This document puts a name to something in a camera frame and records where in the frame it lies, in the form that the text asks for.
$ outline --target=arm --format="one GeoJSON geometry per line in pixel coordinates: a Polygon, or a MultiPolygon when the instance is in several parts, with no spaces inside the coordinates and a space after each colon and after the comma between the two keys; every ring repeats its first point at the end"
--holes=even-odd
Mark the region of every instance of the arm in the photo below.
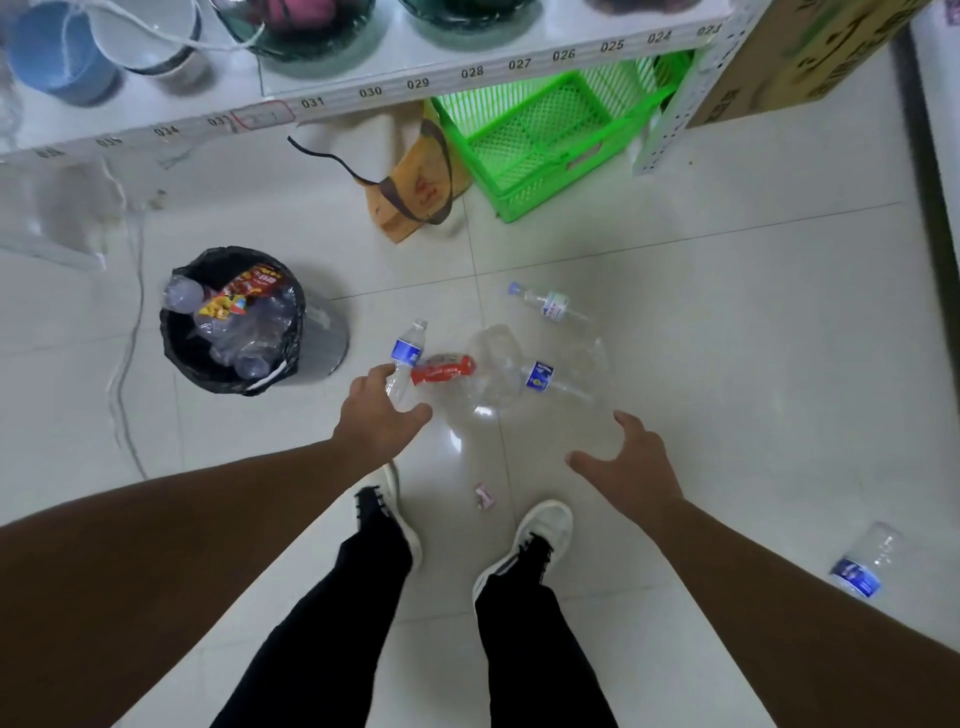
{"type": "Polygon", "coordinates": [[[64,503],[0,528],[5,726],[110,726],[347,488],[432,416],[384,365],[329,440],[64,503]]]}
{"type": "Polygon", "coordinates": [[[780,728],[960,724],[960,654],[708,516],[660,437],[614,416],[615,460],[567,462],[654,540],[780,728]]]}

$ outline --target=green plastic crate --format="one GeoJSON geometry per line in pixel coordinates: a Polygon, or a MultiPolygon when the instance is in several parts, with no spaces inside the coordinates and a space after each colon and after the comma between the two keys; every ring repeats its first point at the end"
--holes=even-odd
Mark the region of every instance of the green plastic crate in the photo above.
{"type": "Polygon", "coordinates": [[[433,100],[447,138],[505,222],[621,152],[674,93],[688,52],[433,100]]]}

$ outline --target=white sneaker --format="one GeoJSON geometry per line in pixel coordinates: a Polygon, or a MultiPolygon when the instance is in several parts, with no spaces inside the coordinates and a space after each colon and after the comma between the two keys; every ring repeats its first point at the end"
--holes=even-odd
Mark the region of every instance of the white sneaker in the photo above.
{"type": "Polygon", "coordinates": [[[569,506],[558,500],[545,500],[531,508],[516,529],[510,553],[485,569],[473,585],[474,611],[476,601],[492,575],[504,574],[520,566],[530,570],[531,577],[539,583],[564,558],[572,536],[573,513],[569,506]]]}
{"type": "Polygon", "coordinates": [[[403,519],[400,514],[400,476],[396,471],[396,465],[391,461],[380,470],[370,474],[363,487],[354,495],[357,507],[357,522],[362,525],[364,519],[374,509],[382,511],[386,516],[396,521],[403,532],[403,538],[406,539],[410,547],[410,554],[413,556],[413,566],[410,572],[413,573],[420,568],[420,562],[423,561],[423,548],[420,545],[420,537],[417,532],[410,527],[410,524],[403,519]]]}

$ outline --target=paper bag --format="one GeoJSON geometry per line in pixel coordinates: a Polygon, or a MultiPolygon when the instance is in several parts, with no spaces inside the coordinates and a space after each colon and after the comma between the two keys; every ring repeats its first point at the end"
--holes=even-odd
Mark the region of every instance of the paper bag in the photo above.
{"type": "Polygon", "coordinates": [[[454,199],[472,183],[457,151],[447,142],[429,101],[423,105],[417,140],[381,182],[360,177],[336,155],[306,149],[290,136],[287,141],[311,157],[334,159],[350,172],[365,189],[371,218],[395,243],[421,225],[440,225],[453,209],[454,199]]]}

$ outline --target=black strap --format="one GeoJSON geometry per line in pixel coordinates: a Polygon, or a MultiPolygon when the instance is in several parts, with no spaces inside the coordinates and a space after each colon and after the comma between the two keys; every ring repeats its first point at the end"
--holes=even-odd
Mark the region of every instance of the black strap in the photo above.
{"type": "Polygon", "coordinates": [[[310,157],[324,157],[338,162],[355,180],[360,182],[360,184],[379,189],[380,194],[384,196],[387,202],[396,207],[397,211],[408,220],[413,220],[418,223],[425,223],[427,225],[440,225],[440,223],[450,216],[450,212],[453,210],[453,163],[450,161],[450,148],[446,144],[444,132],[430,119],[424,118],[420,122],[420,136],[428,136],[440,145],[440,151],[444,155],[446,173],[450,182],[450,191],[446,196],[444,206],[426,219],[417,217],[417,215],[410,210],[406,203],[400,199],[400,194],[396,189],[396,182],[394,182],[393,177],[387,177],[382,182],[373,182],[372,180],[367,180],[366,178],[360,177],[360,175],[350,169],[349,165],[336,155],[331,155],[327,152],[313,152],[309,149],[306,149],[298,144],[292,136],[288,136],[287,141],[289,141],[290,144],[293,145],[294,149],[296,149],[298,152],[303,152],[310,157]]]}

